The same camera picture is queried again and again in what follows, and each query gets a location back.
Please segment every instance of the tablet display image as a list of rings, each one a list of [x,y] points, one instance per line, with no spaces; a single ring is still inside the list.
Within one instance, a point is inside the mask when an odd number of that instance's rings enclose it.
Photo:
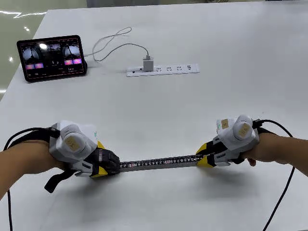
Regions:
[[[85,73],[77,38],[20,41],[18,46],[27,80]]]

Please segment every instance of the white table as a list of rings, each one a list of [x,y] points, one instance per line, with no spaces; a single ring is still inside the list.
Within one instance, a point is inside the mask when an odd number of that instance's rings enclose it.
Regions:
[[[95,124],[122,161],[193,154],[216,119],[248,114],[280,121],[308,139],[308,2],[246,2],[48,11],[35,38],[79,34],[85,53],[126,26],[156,64],[198,63],[201,73],[125,77],[142,50],[125,47],[85,77],[27,84],[18,68],[0,102],[0,145],[27,127],[62,119]],[[278,128],[268,127],[283,134]],[[72,177],[44,189],[59,170],[12,187],[16,231],[259,231],[291,168],[247,163]],[[298,171],[269,230],[308,228],[308,179]],[[0,230],[8,230],[6,197]]]

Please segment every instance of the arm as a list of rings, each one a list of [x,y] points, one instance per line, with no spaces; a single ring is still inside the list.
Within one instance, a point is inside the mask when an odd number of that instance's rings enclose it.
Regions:
[[[49,153],[44,141],[26,141],[0,153],[0,199],[24,174],[45,172],[62,167]]]
[[[242,154],[242,157],[247,158],[251,166],[256,165],[256,160],[291,164],[308,176],[308,141],[306,140],[262,133],[260,143]]]

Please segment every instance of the power outlet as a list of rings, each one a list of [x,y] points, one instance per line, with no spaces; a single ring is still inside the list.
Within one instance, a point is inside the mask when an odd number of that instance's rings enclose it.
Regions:
[[[175,64],[175,65],[157,65],[154,66],[154,70],[150,72],[144,72],[142,66],[130,67],[126,71],[127,77],[134,76],[157,76],[157,75],[173,75],[173,74],[188,74],[199,73],[198,64]]]

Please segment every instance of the hand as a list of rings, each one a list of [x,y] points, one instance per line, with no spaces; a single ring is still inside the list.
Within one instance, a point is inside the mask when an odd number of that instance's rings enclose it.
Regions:
[[[261,133],[260,143],[252,150],[242,154],[242,158],[247,158],[250,166],[255,166],[256,161],[272,162],[276,161],[280,164],[286,164],[284,157],[280,152],[280,144],[284,137],[271,133]]]
[[[24,174],[37,174],[51,168],[64,168],[62,162],[49,153],[49,144],[45,141],[25,141],[10,150],[17,162],[22,163]]]

